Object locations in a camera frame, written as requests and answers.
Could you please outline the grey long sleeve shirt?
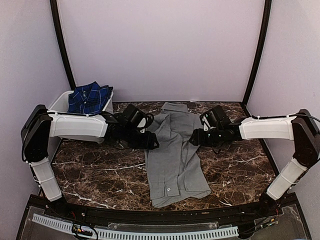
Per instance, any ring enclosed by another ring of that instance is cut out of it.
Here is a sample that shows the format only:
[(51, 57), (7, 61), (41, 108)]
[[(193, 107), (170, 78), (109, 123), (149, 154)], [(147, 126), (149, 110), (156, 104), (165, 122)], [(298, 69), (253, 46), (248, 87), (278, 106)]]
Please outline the grey long sleeve shirt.
[(203, 127), (187, 105), (166, 102), (149, 131), (159, 148), (145, 151), (145, 166), (152, 206), (163, 208), (187, 198), (201, 199), (211, 193), (197, 155), (198, 146), (189, 142)]

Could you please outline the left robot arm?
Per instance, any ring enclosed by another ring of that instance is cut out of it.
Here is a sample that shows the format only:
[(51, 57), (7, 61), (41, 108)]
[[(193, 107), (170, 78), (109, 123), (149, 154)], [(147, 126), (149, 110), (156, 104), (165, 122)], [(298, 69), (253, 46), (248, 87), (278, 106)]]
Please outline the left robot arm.
[(58, 217), (67, 218), (71, 208), (61, 199), (63, 194), (49, 160), (49, 139), (102, 143), (105, 138), (111, 138), (126, 142), (132, 149), (154, 150), (160, 144), (156, 134), (147, 130), (153, 121), (151, 113), (144, 113), (132, 104), (122, 112), (97, 114), (50, 111), (40, 104), (21, 130), (21, 158), (30, 166), (45, 197), (52, 202), (51, 210)]

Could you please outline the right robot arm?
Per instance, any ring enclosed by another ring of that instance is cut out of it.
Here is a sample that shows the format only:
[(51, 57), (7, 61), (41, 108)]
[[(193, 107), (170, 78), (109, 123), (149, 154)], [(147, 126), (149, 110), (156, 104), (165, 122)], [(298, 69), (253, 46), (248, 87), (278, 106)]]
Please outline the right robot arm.
[(294, 154), (265, 190), (255, 213), (266, 217), (275, 201), (320, 160), (319, 119), (306, 109), (289, 115), (250, 116), (230, 120), (221, 106), (200, 116), (202, 128), (193, 131), (189, 142), (194, 146), (216, 147), (219, 144), (253, 139), (284, 139), (294, 142)]

